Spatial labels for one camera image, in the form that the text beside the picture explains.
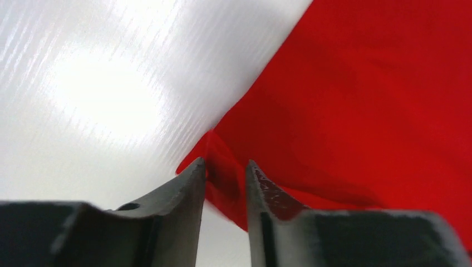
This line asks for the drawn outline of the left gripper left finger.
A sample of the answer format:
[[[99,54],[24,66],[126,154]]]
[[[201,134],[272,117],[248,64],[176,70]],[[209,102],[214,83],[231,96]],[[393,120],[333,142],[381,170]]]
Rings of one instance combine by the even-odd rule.
[[[205,163],[117,210],[87,202],[2,201],[2,266],[194,266]]]

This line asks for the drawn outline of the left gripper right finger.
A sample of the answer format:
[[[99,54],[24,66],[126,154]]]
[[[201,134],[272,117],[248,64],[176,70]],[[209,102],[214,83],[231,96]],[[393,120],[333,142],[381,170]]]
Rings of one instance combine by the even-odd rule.
[[[418,210],[320,210],[254,162],[245,171],[252,266],[470,266],[441,216]]]

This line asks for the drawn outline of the red t shirt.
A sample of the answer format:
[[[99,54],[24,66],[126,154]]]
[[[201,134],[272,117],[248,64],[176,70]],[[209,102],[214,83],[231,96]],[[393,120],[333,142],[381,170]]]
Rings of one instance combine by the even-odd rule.
[[[419,209],[471,249],[471,2],[314,1],[177,168],[246,229],[245,167],[316,209]]]

